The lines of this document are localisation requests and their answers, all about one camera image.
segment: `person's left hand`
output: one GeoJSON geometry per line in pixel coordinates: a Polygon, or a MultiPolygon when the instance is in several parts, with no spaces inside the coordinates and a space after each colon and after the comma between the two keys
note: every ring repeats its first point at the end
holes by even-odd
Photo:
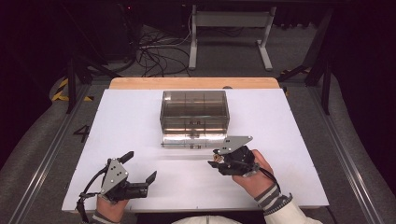
{"type": "Polygon", "coordinates": [[[126,204],[129,200],[119,201],[117,203],[111,203],[110,201],[102,198],[101,196],[96,197],[96,210],[102,214],[102,216],[111,220],[112,222],[120,222],[125,210],[126,204]]]}

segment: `hand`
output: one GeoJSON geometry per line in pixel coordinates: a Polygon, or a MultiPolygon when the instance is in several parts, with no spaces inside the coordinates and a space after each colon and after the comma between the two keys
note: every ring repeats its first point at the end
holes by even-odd
{"type": "MultiPolygon", "coordinates": [[[[274,174],[274,171],[271,168],[270,164],[265,160],[264,156],[260,153],[260,151],[258,151],[257,149],[253,149],[251,150],[251,152],[255,157],[254,161],[258,162],[261,168],[269,171],[271,174],[274,174]]],[[[272,181],[260,171],[257,172],[255,175],[251,175],[248,177],[233,175],[233,181],[235,181],[242,188],[244,188],[246,192],[253,198],[256,198],[274,184],[274,181],[272,181]]]]}
{"type": "Polygon", "coordinates": [[[117,203],[111,203],[110,201],[98,196],[96,201],[96,210],[112,222],[120,222],[125,206],[128,202],[129,200],[123,200],[117,203]]]}

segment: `person's right hand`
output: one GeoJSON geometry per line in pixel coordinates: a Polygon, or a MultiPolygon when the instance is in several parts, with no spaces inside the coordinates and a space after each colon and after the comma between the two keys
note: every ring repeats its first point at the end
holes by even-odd
{"type": "MultiPolygon", "coordinates": [[[[265,160],[264,156],[260,153],[259,150],[253,149],[251,150],[251,152],[255,157],[254,161],[258,162],[261,168],[269,171],[271,174],[274,174],[274,171],[271,168],[270,164],[265,160]]],[[[272,181],[260,171],[258,171],[255,175],[251,175],[248,177],[233,175],[233,181],[235,181],[242,188],[244,188],[247,193],[253,198],[256,198],[274,184],[274,181],[272,181]]]]}

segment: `white paper sheet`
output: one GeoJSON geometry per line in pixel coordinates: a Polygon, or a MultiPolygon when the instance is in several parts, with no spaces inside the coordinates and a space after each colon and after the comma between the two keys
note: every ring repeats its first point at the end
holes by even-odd
{"type": "MultiPolygon", "coordinates": [[[[291,192],[300,206],[324,206],[328,201],[291,114],[285,94],[276,90],[226,90],[230,111],[228,135],[251,135],[247,144],[270,162],[282,193],[291,192]]],[[[128,151],[124,164],[129,182],[144,182],[154,171],[157,178],[148,197],[132,199],[126,209],[141,212],[202,210],[257,210],[257,203],[221,175],[207,161],[211,149],[161,147],[160,123],[163,90],[106,90],[90,135],[64,198],[62,210],[75,212],[78,195],[108,158],[128,151]]],[[[100,190],[100,176],[89,192],[100,190]]],[[[95,198],[85,201],[95,209],[95,198]]]]}

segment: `wrist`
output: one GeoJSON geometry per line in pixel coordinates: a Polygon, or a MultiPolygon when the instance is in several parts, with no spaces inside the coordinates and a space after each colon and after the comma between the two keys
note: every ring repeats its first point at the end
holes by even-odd
{"type": "Polygon", "coordinates": [[[259,204],[259,207],[264,210],[264,215],[267,216],[291,202],[292,196],[290,195],[287,197],[282,195],[279,188],[274,183],[270,188],[255,197],[254,200],[259,204]]]}

